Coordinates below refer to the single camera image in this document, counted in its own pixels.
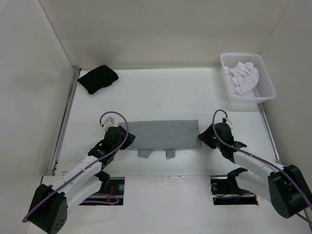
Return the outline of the grey tank top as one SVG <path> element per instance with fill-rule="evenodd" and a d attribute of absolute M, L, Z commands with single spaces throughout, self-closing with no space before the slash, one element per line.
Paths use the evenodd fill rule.
<path fill-rule="evenodd" d="M 127 150 L 137 150 L 138 156 L 148 158 L 154 151 L 165 151 L 166 158 L 176 156 L 177 150 L 202 148 L 198 139 L 198 120 L 155 120 L 129 122 L 129 132 L 136 138 Z"/>

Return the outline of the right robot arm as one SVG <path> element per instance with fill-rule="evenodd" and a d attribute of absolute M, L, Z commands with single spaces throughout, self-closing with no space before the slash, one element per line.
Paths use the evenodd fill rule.
<path fill-rule="evenodd" d="M 312 206 L 312 193 L 298 167 L 269 162 L 247 152 L 246 144 L 234 139 L 227 123 L 210 125 L 198 139 L 239 166 L 227 174 L 221 185 L 212 183 L 214 195 L 253 193 L 269 201 L 283 218 Z"/>

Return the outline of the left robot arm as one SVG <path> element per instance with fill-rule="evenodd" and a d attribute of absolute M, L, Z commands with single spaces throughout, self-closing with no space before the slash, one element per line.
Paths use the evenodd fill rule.
<path fill-rule="evenodd" d="M 129 147 L 135 138 L 122 126 L 109 127 L 104 138 L 78 166 L 59 181 L 50 185 L 42 183 L 37 187 L 22 221 L 31 222 L 47 234 L 58 233 L 71 210 L 93 194 L 108 192 L 110 175 L 103 169 L 113 161 L 117 151 Z"/>

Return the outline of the crumpled pink tank top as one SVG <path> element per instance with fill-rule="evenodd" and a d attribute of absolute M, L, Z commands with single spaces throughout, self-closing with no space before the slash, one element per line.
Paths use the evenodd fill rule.
<path fill-rule="evenodd" d="M 234 68 L 224 68 L 226 74 L 231 76 L 235 91 L 240 95 L 251 91 L 259 82 L 259 71 L 252 62 L 239 62 Z"/>

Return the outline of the folded black tank top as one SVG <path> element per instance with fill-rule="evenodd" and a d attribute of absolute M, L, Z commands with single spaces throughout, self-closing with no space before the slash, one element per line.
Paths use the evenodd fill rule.
<path fill-rule="evenodd" d="M 93 95 L 100 89 L 112 85 L 118 79 L 118 74 L 115 71 L 107 65 L 102 65 L 79 78 L 78 83 L 89 95 Z"/>

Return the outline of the white plastic mesh basket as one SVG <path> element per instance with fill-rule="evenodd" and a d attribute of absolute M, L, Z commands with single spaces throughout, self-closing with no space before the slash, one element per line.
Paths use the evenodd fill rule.
<path fill-rule="evenodd" d="M 260 55 L 224 53 L 220 61 L 230 103 L 258 104 L 276 98 L 276 90 Z"/>

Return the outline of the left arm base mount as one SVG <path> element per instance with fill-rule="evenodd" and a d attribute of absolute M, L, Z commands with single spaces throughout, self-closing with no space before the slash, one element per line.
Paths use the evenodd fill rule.
<path fill-rule="evenodd" d="M 96 174 L 102 182 L 100 190 L 87 199 L 80 206 L 122 206 L 124 201 L 125 177 L 110 177 L 104 171 Z"/>

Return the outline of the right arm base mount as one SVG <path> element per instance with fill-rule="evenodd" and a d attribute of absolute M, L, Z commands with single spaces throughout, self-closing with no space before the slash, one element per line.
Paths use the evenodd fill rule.
<path fill-rule="evenodd" d="M 257 196 L 248 190 L 239 188 L 236 178 L 245 168 L 238 168 L 227 175 L 210 177 L 214 205 L 258 205 Z"/>

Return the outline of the left aluminium table rail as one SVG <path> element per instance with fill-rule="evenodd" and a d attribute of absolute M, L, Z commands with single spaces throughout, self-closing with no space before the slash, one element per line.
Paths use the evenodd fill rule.
<path fill-rule="evenodd" d="M 60 130 L 59 130 L 59 134 L 58 134 L 58 138 L 56 141 L 56 145 L 55 145 L 55 149 L 54 149 L 54 153 L 52 157 L 52 162 L 50 166 L 49 175 L 51 176 L 55 175 L 56 169 L 59 163 L 60 151 L 62 148 L 62 144 L 63 144 L 63 140 L 64 140 L 67 124 L 68 124 L 68 119 L 70 116 L 70 112 L 71 112 L 71 108 L 72 108 L 72 104 L 74 101 L 74 96 L 75 96 L 75 92 L 77 88 L 77 80 L 81 72 L 81 68 L 78 67 L 77 65 L 72 66 L 72 68 L 73 68 L 73 76 L 71 79 L 71 85 L 69 88 L 69 93 L 68 93 L 67 100 L 66 100 L 64 114 L 62 117 L 62 122 L 61 122 Z"/>

